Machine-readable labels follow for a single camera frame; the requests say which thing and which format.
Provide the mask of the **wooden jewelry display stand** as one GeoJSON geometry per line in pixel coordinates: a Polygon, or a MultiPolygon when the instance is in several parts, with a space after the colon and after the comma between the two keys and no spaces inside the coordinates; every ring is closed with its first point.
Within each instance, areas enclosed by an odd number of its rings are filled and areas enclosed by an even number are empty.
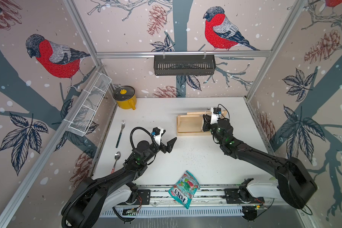
{"type": "MultiPolygon", "coordinates": [[[[220,119],[227,115],[227,110],[222,110],[220,119]]],[[[203,132],[203,115],[211,115],[211,111],[188,112],[186,115],[177,116],[177,136],[207,136],[210,132],[203,132]]]]}

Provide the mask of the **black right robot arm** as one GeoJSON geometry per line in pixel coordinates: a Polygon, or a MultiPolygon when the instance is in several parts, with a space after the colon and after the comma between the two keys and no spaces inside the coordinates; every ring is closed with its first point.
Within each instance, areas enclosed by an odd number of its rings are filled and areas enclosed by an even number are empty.
{"type": "Polygon", "coordinates": [[[212,122],[210,115],[203,115],[202,130],[212,134],[226,156],[246,161],[274,176],[282,199],[290,206],[303,209],[317,191],[316,183],[299,159],[272,156],[249,146],[233,136],[229,119],[212,122]]]}

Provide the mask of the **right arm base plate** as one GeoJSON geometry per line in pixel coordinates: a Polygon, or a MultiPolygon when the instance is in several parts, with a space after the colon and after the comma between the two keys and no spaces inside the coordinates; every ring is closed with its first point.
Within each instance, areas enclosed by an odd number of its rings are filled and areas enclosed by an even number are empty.
{"type": "Polygon", "coordinates": [[[254,198],[248,192],[241,191],[240,189],[225,189],[223,199],[227,204],[264,204],[263,197],[254,198]]]}

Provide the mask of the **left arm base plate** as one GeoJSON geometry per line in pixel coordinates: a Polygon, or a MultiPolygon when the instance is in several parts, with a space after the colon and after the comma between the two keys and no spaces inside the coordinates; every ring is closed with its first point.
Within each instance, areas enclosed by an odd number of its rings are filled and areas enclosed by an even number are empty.
{"type": "Polygon", "coordinates": [[[150,190],[138,190],[137,192],[131,192],[130,198],[120,205],[149,205],[150,199],[150,190]]]}

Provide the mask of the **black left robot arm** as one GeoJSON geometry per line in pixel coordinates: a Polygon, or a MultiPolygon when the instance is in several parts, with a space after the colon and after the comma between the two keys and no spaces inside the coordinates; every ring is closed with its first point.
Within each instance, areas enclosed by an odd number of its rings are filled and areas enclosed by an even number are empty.
{"type": "Polygon", "coordinates": [[[162,143],[165,130],[155,127],[152,132],[143,127],[134,128],[130,136],[136,130],[144,131],[151,141],[140,141],[134,144],[130,138],[132,152],[123,163],[123,167],[114,173],[93,180],[84,178],[62,209],[61,226],[63,228],[91,228],[95,225],[102,214],[106,199],[119,188],[127,186],[130,191],[137,190],[133,181],[141,177],[148,166],[153,163],[158,152],[170,153],[173,150],[177,138],[167,143],[162,143]]]}

